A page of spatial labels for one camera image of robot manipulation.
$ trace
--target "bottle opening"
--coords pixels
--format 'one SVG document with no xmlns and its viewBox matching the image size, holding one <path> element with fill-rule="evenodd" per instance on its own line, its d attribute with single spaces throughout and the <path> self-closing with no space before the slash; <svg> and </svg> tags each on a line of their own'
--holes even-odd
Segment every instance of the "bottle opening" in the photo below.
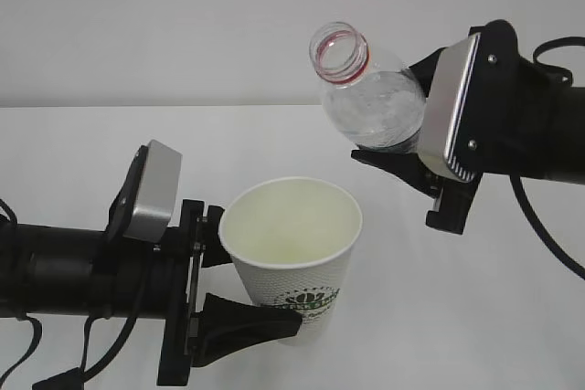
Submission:
<svg viewBox="0 0 585 390">
<path fill-rule="evenodd" d="M 332 22 L 320 28 L 311 39 L 309 50 L 317 75 L 334 84 L 352 81 L 367 65 L 366 40 L 344 22 Z"/>
</svg>

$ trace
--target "wire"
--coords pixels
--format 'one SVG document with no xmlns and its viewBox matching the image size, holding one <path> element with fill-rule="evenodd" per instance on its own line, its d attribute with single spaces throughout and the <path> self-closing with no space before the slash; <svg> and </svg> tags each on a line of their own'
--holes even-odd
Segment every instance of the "wire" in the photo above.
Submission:
<svg viewBox="0 0 585 390">
<path fill-rule="evenodd" d="M 543 68 L 548 73 L 560 75 L 563 78 L 562 84 L 565 87 L 571 86 L 573 84 L 573 72 L 571 72 L 569 69 L 562 68 L 561 66 L 552 66 L 550 64 L 545 64 L 541 61 L 538 61 L 538 57 L 540 57 L 545 52 L 549 52 L 552 49 L 560 49 L 562 47 L 571 46 L 585 47 L 585 37 L 563 37 L 557 38 L 555 40 L 550 40 L 534 49 L 534 53 L 532 54 L 534 64 L 536 64 L 540 68 Z"/>
<path fill-rule="evenodd" d="M 0 208 L 6 212 L 8 219 L 10 220 L 10 226 L 12 227 L 12 230 L 16 232 L 16 228 L 18 227 L 18 218 L 16 218 L 14 210 L 12 210 L 2 198 L 0 198 Z"/>
<path fill-rule="evenodd" d="M 90 333 L 91 325 L 100 317 L 90 315 L 85 323 L 83 323 L 83 354 L 81 355 L 80 370 L 85 372 L 85 367 L 88 363 L 88 350 L 90 349 Z"/>
<path fill-rule="evenodd" d="M 34 317 L 28 317 L 26 315 L 21 319 L 21 321 L 30 321 L 30 324 L 33 326 L 33 339 L 30 342 L 30 345 L 28 346 L 25 354 L 22 355 L 22 357 L 12 367 L 6 370 L 2 376 L 0 376 L 0 389 L 4 386 L 8 376 L 10 376 L 20 364 L 30 358 L 30 356 L 35 352 L 35 350 L 38 348 L 38 345 L 40 344 L 40 339 L 43 337 L 43 325 L 39 320 L 35 319 Z"/>
<path fill-rule="evenodd" d="M 95 364 L 93 365 L 87 372 L 83 371 L 83 382 L 87 383 L 90 379 L 97 376 L 100 372 L 103 371 L 110 363 L 114 360 L 116 355 L 120 353 L 123 346 L 130 338 L 130 334 L 134 329 L 134 325 L 136 324 L 136 320 L 138 320 L 138 314 L 140 313 L 140 309 L 142 308 L 144 296 L 146 293 L 146 287 L 148 285 L 148 279 L 150 277 L 151 268 L 153 266 L 154 260 L 154 251 L 152 249 L 149 250 L 148 253 L 148 260 L 146 265 L 144 266 L 142 277 L 140 279 L 140 285 L 138 287 L 138 291 L 136 292 L 136 298 L 134 299 L 132 310 L 130 314 L 128 314 L 128 318 L 124 323 L 120 334 L 115 342 L 113 342 L 112 346 L 106 352 L 105 355 Z"/>
<path fill-rule="evenodd" d="M 568 269 L 570 269 L 573 273 L 577 276 L 585 280 L 585 268 L 583 268 L 575 259 L 565 253 L 557 241 L 548 233 L 547 229 L 538 219 L 537 213 L 532 208 L 532 205 L 528 201 L 527 193 L 524 190 L 524 186 L 522 185 L 522 180 L 520 179 L 519 175 L 510 175 L 510 183 L 512 184 L 512 188 L 514 189 L 514 194 L 516 196 L 516 200 L 520 204 L 520 208 L 530 226 L 534 229 L 537 233 L 538 237 L 542 240 L 542 242 L 547 246 L 550 252 L 555 255 L 555 257 Z"/>
</svg>

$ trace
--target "plastic bottle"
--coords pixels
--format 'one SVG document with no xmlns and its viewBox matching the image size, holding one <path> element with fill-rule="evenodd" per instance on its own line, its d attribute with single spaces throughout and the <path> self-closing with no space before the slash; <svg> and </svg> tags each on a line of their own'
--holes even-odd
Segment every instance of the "plastic bottle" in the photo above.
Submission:
<svg viewBox="0 0 585 390">
<path fill-rule="evenodd" d="M 368 150 L 416 149 L 426 97 L 396 55 L 371 47 L 344 22 L 321 27 L 309 50 L 322 80 L 321 103 L 347 139 Z"/>
</svg>

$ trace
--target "white tabletop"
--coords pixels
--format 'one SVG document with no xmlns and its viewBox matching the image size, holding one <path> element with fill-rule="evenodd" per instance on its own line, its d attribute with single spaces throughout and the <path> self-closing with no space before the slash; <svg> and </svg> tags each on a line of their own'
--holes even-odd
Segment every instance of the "white tabletop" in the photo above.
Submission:
<svg viewBox="0 0 585 390">
<path fill-rule="evenodd" d="M 365 217 L 320 342 L 304 348 L 266 343 L 235 353 L 194 369 L 189 388 L 585 385 L 585 282 L 537 240 L 507 180 L 485 177 L 463 237 L 428 229 L 431 200 L 353 162 L 352 145 L 316 106 L 3 109 L 0 196 L 23 223 L 101 229 L 134 151 L 153 138 L 184 155 L 180 199 L 225 206 L 260 181 L 309 175 L 348 189 Z M 584 260 L 585 189 L 528 182 L 527 190 L 551 233 Z M 204 283 L 210 292 L 247 301 L 231 266 L 209 269 Z M 41 318 L 43 342 L 6 390 L 30 388 L 79 363 L 83 319 Z M 96 324 L 90 364 L 121 326 L 118 319 Z M 139 321 L 120 357 L 86 388 L 155 388 L 163 326 Z M 0 340 L 2 370 L 26 349 L 30 329 L 0 321 Z"/>
</svg>

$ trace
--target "printed logo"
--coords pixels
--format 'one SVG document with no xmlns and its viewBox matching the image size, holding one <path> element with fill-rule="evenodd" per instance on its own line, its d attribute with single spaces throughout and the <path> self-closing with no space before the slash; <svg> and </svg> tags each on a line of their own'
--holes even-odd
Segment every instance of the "printed logo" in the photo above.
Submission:
<svg viewBox="0 0 585 390">
<path fill-rule="evenodd" d="M 317 321 L 333 307 L 339 289 L 331 287 L 305 288 L 287 291 L 274 299 L 273 308 L 294 310 L 302 314 L 303 322 Z"/>
</svg>

